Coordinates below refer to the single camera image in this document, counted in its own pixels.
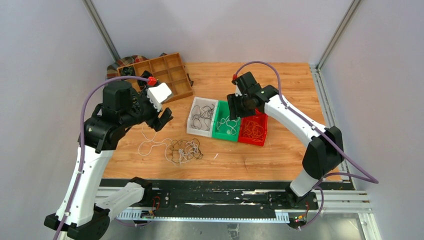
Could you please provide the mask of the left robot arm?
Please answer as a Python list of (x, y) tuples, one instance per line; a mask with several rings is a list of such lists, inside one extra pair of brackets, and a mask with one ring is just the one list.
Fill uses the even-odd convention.
[(162, 104), (172, 97), (170, 87), (154, 77), (140, 77), (145, 89), (137, 92), (126, 76), (114, 77), (99, 85), (102, 102), (85, 118), (89, 97), (80, 113), (78, 157), (69, 187), (59, 209), (44, 220), (54, 230), (54, 239), (62, 232), (74, 240), (98, 240), (110, 223), (124, 210), (138, 203), (154, 203), (152, 184), (134, 177), (120, 190), (96, 201), (102, 176), (119, 141), (133, 127), (147, 124), (156, 132), (170, 120), (172, 111)]

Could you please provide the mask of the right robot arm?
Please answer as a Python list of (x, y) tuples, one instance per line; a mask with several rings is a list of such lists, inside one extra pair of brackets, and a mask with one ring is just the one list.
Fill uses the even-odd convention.
[(306, 202), (306, 194), (343, 161), (338, 152), (343, 149), (341, 131), (335, 126), (325, 127), (289, 105), (274, 86), (261, 88), (256, 85), (252, 90), (232, 93), (226, 98), (231, 120), (264, 113), (286, 127), (306, 147), (302, 170), (290, 183), (285, 195), (291, 208), (301, 207)]

